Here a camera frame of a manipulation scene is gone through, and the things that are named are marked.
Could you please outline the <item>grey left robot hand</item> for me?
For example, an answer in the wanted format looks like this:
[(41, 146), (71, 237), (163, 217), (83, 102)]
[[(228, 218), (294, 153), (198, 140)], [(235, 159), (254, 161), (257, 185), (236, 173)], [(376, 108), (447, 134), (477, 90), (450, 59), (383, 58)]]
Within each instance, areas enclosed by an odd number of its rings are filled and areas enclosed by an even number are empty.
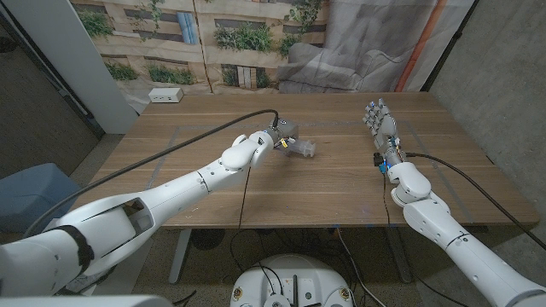
[(276, 126), (273, 122), (265, 130), (274, 142), (274, 150), (284, 153), (297, 152), (296, 141), (299, 138), (299, 127), (293, 121), (288, 119), (279, 119)]

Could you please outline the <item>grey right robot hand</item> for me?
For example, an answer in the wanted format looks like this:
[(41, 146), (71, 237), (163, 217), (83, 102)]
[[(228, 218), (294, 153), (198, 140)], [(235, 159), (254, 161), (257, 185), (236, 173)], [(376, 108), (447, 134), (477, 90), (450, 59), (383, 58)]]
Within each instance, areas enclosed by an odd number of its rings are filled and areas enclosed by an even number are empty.
[(401, 149), (396, 120), (390, 109), (380, 98), (365, 108), (363, 122), (374, 138), (377, 152), (374, 153), (375, 166), (385, 173), (392, 166), (404, 162), (405, 153)]

